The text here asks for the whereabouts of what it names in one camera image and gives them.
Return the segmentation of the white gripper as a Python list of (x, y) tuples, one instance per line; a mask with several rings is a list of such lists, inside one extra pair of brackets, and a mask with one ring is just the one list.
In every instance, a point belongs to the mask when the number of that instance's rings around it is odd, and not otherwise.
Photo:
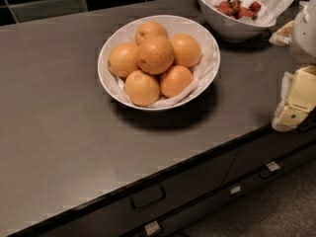
[[(274, 32), (269, 42), (289, 45), (290, 54), (301, 64), (316, 64), (316, 0), (304, 2), (294, 22)], [(280, 132), (296, 129), (315, 107), (316, 66), (305, 65), (294, 73), (285, 72), (272, 128)]]

